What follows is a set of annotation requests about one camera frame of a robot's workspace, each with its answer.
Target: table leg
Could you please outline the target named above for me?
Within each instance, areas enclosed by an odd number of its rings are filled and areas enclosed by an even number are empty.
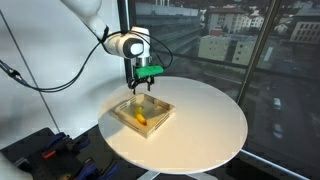
[[[187,176],[190,176],[194,179],[197,180],[218,180],[218,178],[211,176],[210,174],[207,173],[197,173],[197,174],[187,174]]]
[[[159,172],[148,171],[144,173],[141,177],[139,177],[138,180],[152,180],[155,177],[157,177],[159,174],[160,174]]]

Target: wooden tray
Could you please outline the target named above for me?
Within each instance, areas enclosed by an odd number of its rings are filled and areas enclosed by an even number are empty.
[[[135,118],[135,109],[143,106],[142,115],[147,120],[144,126]],[[137,94],[128,101],[121,103],[111,111],[111,115],[139,133],[145,138],[150,137],[174,113],[175,107],[147,94]]]

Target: round white table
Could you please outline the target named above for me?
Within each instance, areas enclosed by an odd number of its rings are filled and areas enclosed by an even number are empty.
[[[111,93],[102,105],[99,128],[119,156],[151,174],[187,174],[197,178],[231,160],[244,145],[246,118],[240,107],[220,90],[195,80],[156,77],[150,92],[146,84],[136,88],[136,94],[140,92],[176,107],[173,116],[151,137],[142,137],[109,113],[134,96],[127,85]]]

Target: banana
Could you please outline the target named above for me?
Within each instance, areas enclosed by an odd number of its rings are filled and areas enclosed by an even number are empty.
[[[135,111],[134,111],[134,114],[136,116],[136,119],[139,121],[140,124],[146,126],[147,125],[147,121],[146,119],[143,117],[142,115],[142,109],[143,107],[142,106],[138,106]]]

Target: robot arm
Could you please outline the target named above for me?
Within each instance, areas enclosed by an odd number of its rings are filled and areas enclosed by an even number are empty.
[[[135,58],[132,78],[128,82],[128,87],[133,89],[134,93],[136,86],[140,83],[148,83],[148,90],[150,90],[150,86],[154,83],[154,75],[162,73],[163,69],[160,66],[149,66],[151,57],[148,29],[132,27],[131,33],[112,34],[97,14],[101,7],[101,0],[61,0],[61,2],[76,14],[101,41],[106,52],[126,59]]]

